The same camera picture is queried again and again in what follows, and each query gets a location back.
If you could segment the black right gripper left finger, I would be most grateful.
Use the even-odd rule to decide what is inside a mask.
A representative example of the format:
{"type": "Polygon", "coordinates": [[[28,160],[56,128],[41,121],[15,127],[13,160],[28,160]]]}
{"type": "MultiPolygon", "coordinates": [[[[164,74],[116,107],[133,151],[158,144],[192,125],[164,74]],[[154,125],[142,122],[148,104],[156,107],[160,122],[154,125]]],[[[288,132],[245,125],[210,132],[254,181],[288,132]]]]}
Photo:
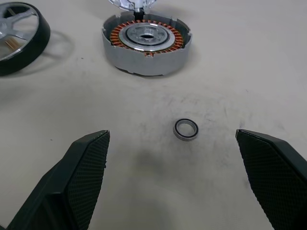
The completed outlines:
{"type": "Polygon", "coordinates": [[[88,230],[101,190],[110,132],[74,141],[47,171],[6,230],[88,230]]]}

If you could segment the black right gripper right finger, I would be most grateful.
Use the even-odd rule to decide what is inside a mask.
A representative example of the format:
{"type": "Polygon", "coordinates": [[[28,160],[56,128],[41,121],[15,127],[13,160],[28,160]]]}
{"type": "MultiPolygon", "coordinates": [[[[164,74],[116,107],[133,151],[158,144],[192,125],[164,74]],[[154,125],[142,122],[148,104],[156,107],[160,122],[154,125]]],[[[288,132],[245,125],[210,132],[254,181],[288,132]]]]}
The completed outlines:
{"type": "Polygon", "coordinates": [[[236,130],[248,181],[274,230],[307,230],[307,160],[288,142],[236,130]]]}

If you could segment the grey motor stator housing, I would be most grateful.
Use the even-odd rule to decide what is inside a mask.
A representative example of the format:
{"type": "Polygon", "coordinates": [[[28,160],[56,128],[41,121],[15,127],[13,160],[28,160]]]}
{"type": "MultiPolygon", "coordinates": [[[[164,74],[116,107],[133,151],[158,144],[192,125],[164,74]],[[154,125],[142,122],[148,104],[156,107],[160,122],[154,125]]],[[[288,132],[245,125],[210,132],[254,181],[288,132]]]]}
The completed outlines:
{"type": "Polygon", "coordinates": [[[109,17],[102,39],[114,67],[141,76],[168,75],[188,60],[191,29],[180,19],[131,11],[109,17]]]}

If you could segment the black rotor ring silver spokes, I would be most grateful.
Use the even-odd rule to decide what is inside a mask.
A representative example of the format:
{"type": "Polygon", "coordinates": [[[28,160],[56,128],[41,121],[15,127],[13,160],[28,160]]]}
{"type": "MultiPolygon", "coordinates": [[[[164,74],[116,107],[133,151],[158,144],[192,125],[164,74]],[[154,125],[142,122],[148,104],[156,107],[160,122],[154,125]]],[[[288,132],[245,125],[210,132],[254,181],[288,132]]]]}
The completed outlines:
{"type": "Polygon", "coordinates": [[[11,51],[0,57],[0,76],[16,73],[34,62],[45,50],[50,39],[50,26],[34,5],[25,2],[0,4],[0,45],[11,51]],[[37,26],[32,32],[14,29],[23,19],[35,16],[37,26]]]}

